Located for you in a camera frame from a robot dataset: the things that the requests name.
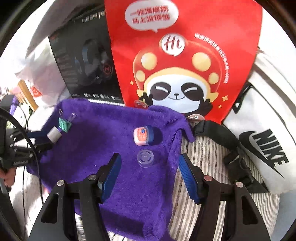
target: headset box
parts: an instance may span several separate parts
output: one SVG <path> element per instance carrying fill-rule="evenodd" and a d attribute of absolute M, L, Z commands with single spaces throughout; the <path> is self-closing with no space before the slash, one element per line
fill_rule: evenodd
<path fill-rule="evenodd" d="M 103 7 L 73 18 L 49 41 L 72 97 L 123 103 Z"/>

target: speech bubble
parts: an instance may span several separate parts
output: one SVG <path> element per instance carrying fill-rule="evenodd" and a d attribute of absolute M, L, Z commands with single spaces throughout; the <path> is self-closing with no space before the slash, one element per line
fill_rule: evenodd
<path fill-rule="evenodd" d="M 167 34 L 161 39 L 161 48 L 169 55 L 178 56 L 185 47 L 185 39 L 179 34 Z"/>
<path fill-rule="evenodd" d="M 130 4 L 125 12 L 127 24 L 139 31 L 172 26 L 179 17 L 177 6 L 169 0 L 139 0 Z"/>

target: nike logo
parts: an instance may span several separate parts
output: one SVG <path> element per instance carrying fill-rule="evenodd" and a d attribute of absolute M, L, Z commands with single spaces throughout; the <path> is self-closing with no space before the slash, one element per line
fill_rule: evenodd
<path fill-rule="evenodd" d="M 252 145 L 250 137 L 255 140 L 264 155 L 262 155 L 256 147 Z M 256 157 L 283 177 L 283 175 L 275 168 L 275 163 L 282 165 L 282 161 L 285 163 L 288 163 L 289 161 L 283 151 L 283 148 L 270 129 L 261 133 L 257 133 L 255 131 L 243 132 L 239 135 L 239 141 L 247 150 L 252 152 Z"/>

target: metal screw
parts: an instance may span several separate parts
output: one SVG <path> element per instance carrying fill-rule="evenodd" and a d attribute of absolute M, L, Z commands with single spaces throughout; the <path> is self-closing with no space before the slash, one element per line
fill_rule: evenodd
<path fill-rule="evenodd" d="M 58 186 L 63 186 L 65 184 L 65 181 L 64 180 L 59 180 L 58 182 L 57 182 L 57 185 Z"/>
<path fill-rule="evenodd" d="M 90 181 L 96 180 L 96 175 L 94 175 L 94 174 L 89 175 L 89 180 Z"/>
<path fill-rule="evenodd" d="M 244 186 L 244 184 L 241 183 L 241 182 L 237 182 L 237 183 L 235 183 L 235 185 L 236 185 L 238 188 L 242 188 L 242 187 Z"/>
<path fill-rule="evenodd" d="M 204 177 L 204 179 L 205 179 L 206 181 L 208 181 L 208 182 L 210 182 L 210 181 L 213 180 L 213 178 L 212 178 L 211 176 L 209 176 L 209 175 L 206 175 L 206 176 Z"/>

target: red hat with yellow dots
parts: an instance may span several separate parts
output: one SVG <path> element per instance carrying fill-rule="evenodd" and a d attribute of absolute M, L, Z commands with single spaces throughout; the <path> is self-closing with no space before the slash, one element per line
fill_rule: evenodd
<path fill-rule="evenodd" d="M 179 34 L 167 34 L 159 43 L 141 50 L 133 62 L 137 94 L 147 92 L 153 78 L 180 74 L 201 81 L 207 89 L 205 99 L 214 101 L 225 71 L 219 54 L 202 40 L 187 41 Z"/>

